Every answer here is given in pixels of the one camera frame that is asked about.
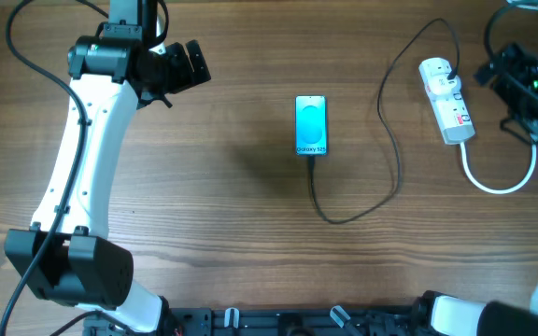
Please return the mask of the white power strip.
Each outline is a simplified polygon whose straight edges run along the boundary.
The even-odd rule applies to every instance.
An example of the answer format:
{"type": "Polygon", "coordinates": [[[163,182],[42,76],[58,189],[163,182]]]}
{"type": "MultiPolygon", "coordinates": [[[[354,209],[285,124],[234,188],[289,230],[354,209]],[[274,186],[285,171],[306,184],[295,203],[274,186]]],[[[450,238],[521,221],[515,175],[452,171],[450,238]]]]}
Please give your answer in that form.
{"type": "MultiPolygon", "coordinates": [[[[418,71],[424,88],[428,77],[447,75],[449,79],[454,78],[450,77],[452,67],[449,61],[443,58],[430,58],[423,61],[419,65],[418,71]]],[[[436,101],[432,101],[429,97],[428,99],[446,145],[459,145],[475,135],[474,125],[461,90],[460,93],[456,93],[453,97],[446,97],[436,101]]]]}

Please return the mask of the blue Galaxy S25 smartphone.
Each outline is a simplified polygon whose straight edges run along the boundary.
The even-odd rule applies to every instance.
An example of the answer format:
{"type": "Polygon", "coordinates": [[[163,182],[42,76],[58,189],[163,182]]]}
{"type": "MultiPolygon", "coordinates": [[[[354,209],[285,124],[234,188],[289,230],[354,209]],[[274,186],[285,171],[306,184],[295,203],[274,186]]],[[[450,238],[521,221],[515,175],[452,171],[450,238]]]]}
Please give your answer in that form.
{"type": "Polygon", "coordinates": [[[327,108],[322,95],[295,98],[295,152],[299,156],[328,152],[327,108]]]}

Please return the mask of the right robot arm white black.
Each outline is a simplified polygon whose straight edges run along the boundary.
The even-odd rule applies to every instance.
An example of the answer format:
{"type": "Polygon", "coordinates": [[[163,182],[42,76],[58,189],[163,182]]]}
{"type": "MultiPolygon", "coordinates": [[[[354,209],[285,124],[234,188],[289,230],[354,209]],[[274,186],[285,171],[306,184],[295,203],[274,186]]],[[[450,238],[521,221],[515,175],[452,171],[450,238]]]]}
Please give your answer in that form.
{"type": "MultiPolygon", "coordinates": [[[[461,95],[456,68],[443,58],[423,61],[418,71],[432,106],[443,140],[460,149],[462,169],[478,189],[489,194],[510,194],[528,183],[527,178],[507,189],[492,189],[473,175],[467,142],[475,134],[473,122],[461,95]]],[[[509,120],[527,133],[533,175],[538,148],[538,60],[517,44],[495,53],[474,75],[507,104],[509,120]]],[[[518,309],[497,301],[478,303],[441,293],[426,293],[418,301],[417,323],[442,335],[538,335],[538,284],[531,294],[530,307],[518,309]]]]}

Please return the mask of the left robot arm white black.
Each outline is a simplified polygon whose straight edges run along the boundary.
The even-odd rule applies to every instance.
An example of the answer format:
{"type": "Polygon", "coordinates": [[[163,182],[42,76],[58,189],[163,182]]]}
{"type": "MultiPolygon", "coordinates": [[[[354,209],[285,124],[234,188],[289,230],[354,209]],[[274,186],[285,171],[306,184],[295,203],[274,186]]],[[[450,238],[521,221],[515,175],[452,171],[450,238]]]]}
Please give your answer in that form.
{"type": "Polygon", "coordinates": [[[4,250],[19,288],[133,335],[180,335],[167,300],[138,284],[132,254],[108,238],[110,191],[135,112],[210,79],[199,44],[167,44],[163,1],[114,1],[68,51],[68,117],[48,189],[4,250]]]}

